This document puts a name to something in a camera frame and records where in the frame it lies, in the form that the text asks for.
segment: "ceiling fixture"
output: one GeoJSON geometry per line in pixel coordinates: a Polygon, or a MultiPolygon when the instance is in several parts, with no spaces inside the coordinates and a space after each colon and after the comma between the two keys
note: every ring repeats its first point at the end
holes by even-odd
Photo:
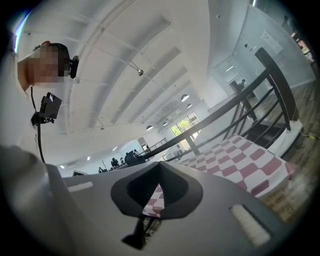
{"type": "Polygon", "coordinates": [[[181,101],[184,102],[188,98],[189,98],[189,95],[188,94],[184,94],[184,95],[181,96],[181,101]]]}
{"type": "Polygon", "coordinates": [[[230,69],[232,69],[234,66],[229,67],[225,72],[228,72],[230,69]]]}

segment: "white shirt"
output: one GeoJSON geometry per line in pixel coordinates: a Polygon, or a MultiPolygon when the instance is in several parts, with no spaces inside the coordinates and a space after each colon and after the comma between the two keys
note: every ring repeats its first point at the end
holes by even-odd
{"type": "Polygon", "coordinates": [[[3,56],[0,67],[0,144],[20,146],[40,157],[37,131],[31,123],[34,113],[18,80],[16,54],[10,51],[3,56]]]}

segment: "red and white checkered cloth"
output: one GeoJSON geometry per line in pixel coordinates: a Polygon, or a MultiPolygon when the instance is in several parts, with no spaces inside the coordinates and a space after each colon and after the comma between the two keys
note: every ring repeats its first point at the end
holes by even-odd
{"type": "Polygon", "coordinates": [[[164,193],[158,184],[149,202],[144,207],[142,213],[151,217],[160,218],[160,212],[165,208],[164,193]]]}
{"type": "Polygon", "coordinates": [[[274,189],[283,180],[291,180],[296,168],[294,164],[239,135],[233,135],[180,164],[224,177],[257,198],[274,189]]]}

